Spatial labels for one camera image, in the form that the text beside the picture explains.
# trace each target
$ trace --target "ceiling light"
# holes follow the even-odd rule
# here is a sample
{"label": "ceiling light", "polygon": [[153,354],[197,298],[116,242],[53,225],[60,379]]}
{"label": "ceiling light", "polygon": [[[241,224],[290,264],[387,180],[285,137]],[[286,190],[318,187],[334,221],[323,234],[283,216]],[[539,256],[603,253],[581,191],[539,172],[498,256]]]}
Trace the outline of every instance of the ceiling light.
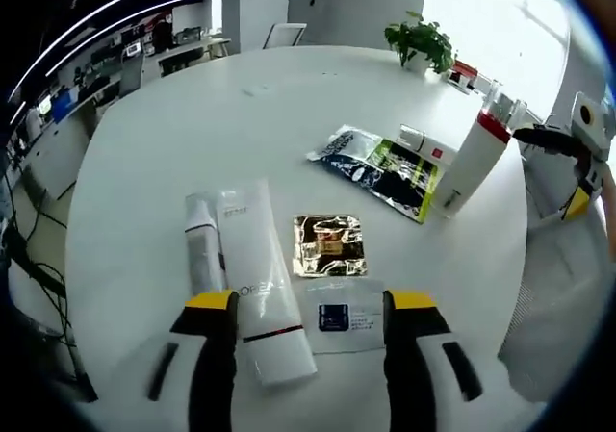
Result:
{"label": "ceiling light", "polygon": [[17,109],[17,111],[13,115],[13,118],[11,119],[11,122],[9,123],[10,126],[13,125],[13,123],[17,119],[17,116],[21,113],[21,110],[23,110],[23,107],[25,107],[25,106],[26,106],[26,102],[21,102],[21,105],[19,105],[19,108]]}
{"label": "ceiling light", "polygon": [[127,17],[122,18],[121,20],[117,21],[116,23],[113,23],[113,24],[109,25],[107,28],[104,28],[104,29],[100,30],[94,36],[84,40],[81,44],[79,44],[73,50],[68,52],[59,62],[57,62],[54,66],[52,66],[52,68],[49,71],[47,71],[45,73],[45,78],[48,78],[49,75],[51,75],[51,73],[53,73],[56,69],[58,69],[60,67],[60,65],[62,65],[64,62],[66,62],[66,60],[68,60],[70,57],[72,57],[75,53],[80,51],[90,41],[98,38],[101,35],[104,35],[105,33],[107,33],[110,30],[113,30],[113,28],[115,28],[115,27],[117,27],[117,26],[119,26],[119,25],[121,25],[123,23],[126,23],[128,20],[130,20],[131,18],[135,18],[136,16],[143,15],[144,13],[148,13],[150,11],[155,11],[156,9],[160,9],[161,7],[168,6],[170,4],[175,4],[175,3],[178,3],[178,2],[183,2],[183,1],[188,1],[188,0],[172,0],[172,1],[164,2],[163,4],[159,4],[157,6],[152,6],[152,7],[148,8],[148,9],[143,9],[142,11],[135,12],[132,15],[128,15]]}
{"label": "ceiling light", "polygon": [[38,57],[37,59],[32,63],[32,65],[28,68],[28,70],[24,73],[24,75],[21,77],[21,79],[19,80],[19,82],[17,83],[17,85],[14,87],[13,91],[11,92],[11,95],[9,95],[9,100],[11,100],[14,96],[14,94],[17,92],[17,89],[19,89],[19,86],[21,86],[21,84],[23,83],[23,81],[26,79],[26,77],[32,72],[32,70],[35,68],[35,66],[37,66],[37,64],[39,64],[39,62],[47,56],[47,54],[49,54],[49,52],[51,52],[51,49],[53,49],[54,47],[56,47],[60,42],[62,42],[68,35],[70,35],[73,31],[75,31],[77,28],[79,28],[81,25],[83,25],[84,23],[86,23],[88,20],[90,20],[92,17],[94,17],[95,15],[103,12],[106,9],[109,9],[113,4],[117,4],[118,2],[123,1],[123,0],[113,0],[111,2],[108,2],[107,4],[105,4],[104,6],[99,7],[98,9],[96,9],[94,12],[90,13],[89,15],[86,15],[84,18],[82,18],[81,20],[79,20],[77,23],[75,23],[73,26],[71,26],[70,28],[68,28],[68,30],[66,30],[62,35],[60,35],[59,38],[57,38],[56,40],[54,40],[51,44],[49,44],[49,47],[47,47]]}

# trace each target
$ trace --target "cosmetic tube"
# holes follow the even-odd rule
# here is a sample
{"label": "cosmetic tube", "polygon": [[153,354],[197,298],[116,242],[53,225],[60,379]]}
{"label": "cosmetic tube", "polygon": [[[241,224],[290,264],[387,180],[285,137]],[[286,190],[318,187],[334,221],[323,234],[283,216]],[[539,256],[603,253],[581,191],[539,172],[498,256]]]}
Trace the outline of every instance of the cosmetic tube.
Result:
{"label": "cosmetic tube", "polygon": [[208,203],[200,194],[186,198],[186,240],[192,295],[225,290],[226,280],[221,266],[220,240],[216,222]]}
{"label": "cosmetic tube", "polygon": [[218,228],[238,325],[263,385],[312,375],[315,360],[278,242],[267,181],[220,191]]}

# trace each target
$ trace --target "potted plant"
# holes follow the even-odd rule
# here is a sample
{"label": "potted plant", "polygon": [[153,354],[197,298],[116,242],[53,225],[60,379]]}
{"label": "potted plant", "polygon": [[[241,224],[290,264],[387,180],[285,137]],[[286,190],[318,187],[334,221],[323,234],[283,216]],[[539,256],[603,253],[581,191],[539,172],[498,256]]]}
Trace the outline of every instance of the potted plant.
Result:
{"label": "potted plant", "polygon": [[439,33],[436,22],[424,23],[419,13],[407,12],[417,23],[392,23],[385,28],[385,39],[396,49],[402,67],[424,75],[429,67],[441,74],[453,66],[449,36]]}

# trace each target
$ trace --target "white chair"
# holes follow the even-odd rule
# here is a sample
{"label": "white chair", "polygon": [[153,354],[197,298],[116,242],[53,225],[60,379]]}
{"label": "white chair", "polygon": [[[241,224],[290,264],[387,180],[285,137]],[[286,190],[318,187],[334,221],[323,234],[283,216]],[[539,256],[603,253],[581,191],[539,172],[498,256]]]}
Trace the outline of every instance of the white chair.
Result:
{"label": "white chair", "polygon": [[264,49],[273,47],[292,47],[299,43],[306,23],[276,23],[271,25]]}

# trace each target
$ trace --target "white cylindrical bottle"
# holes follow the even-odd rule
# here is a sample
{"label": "white cylindrical bottle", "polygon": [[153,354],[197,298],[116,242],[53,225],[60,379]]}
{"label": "white cylindrical bottle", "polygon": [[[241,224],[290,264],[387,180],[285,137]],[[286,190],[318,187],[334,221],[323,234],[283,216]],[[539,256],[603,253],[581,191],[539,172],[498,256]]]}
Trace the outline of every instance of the white cylindrical bottle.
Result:
{"label": "white cylindrical bottle", "polygon": [[514,102],[503,93],[489,97],[432,195],[438,212],[455,215],[496,165],[511,139],[506,124],[513,109]]}
{"label": "white cylindrical bottle", "polygon": [[229,286],[240,295],[238,329],[264,385],[317,372],[289,281],[267,182],[221,191],[218,228]]}
{"label": "white cylindrical bottle", "polygon": [[220,264],[218,229],[205,199],[198,194],[186,198],[186,239],[192,295],[225,290],[226,280]]}

